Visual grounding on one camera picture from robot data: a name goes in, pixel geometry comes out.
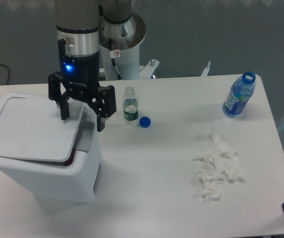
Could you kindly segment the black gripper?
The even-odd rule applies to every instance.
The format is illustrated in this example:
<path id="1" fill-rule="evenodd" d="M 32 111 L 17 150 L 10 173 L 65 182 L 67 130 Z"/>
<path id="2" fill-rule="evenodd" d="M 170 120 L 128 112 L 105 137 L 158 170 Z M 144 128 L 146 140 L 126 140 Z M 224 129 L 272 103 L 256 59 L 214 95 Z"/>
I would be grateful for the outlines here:
<path id="1" fill-rule="evenodd" d="M 105 121 L 116 112 L 115 87 L 100 86 L 99 52 L 71 55 L 66 52 L 66 39 L 58 40 L 60 72 L 48 76 L 48 97 L 60 109 L 61 120 L 70 117 L 69 98 L 85 102 L 97 115 L 97 131 L 105 128 Z M 61 93 L 61 83 L 67 92 Z"/>

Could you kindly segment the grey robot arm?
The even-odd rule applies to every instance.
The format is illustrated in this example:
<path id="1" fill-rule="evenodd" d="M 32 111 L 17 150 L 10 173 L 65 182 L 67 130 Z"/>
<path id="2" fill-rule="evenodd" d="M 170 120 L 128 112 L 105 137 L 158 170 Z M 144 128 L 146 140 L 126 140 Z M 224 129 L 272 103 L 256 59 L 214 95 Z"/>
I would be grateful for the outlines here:
<path id="1" fill-rule="evenodd" d="M 55 1 L 60 71 L 48 77 L 49 99 L 61 111 L 61 119 L 70 116 L 70 98 L 87 103 L 97 115 L 97 131 L 116 111 L 114 86 L 99 84 L 99 17 L 119 25 L 132 16 L 129 0 Z"/>

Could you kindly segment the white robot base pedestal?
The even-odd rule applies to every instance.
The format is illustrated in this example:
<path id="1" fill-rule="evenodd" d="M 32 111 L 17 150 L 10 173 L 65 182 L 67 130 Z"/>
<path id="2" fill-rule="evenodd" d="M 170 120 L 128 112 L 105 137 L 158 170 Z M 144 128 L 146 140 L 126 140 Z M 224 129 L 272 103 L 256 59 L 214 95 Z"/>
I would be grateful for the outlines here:
<path id="1" fill-rule="evenodd" d="M 146 37 L 143 19 L 132 13 L 123 23 L 114 24 L 100 18 L 99 44 L 103 62 L 101 72 L 106 81 L 155 79 L 159 61 L 151 59 L 140 65 L 140 45 Z"/>

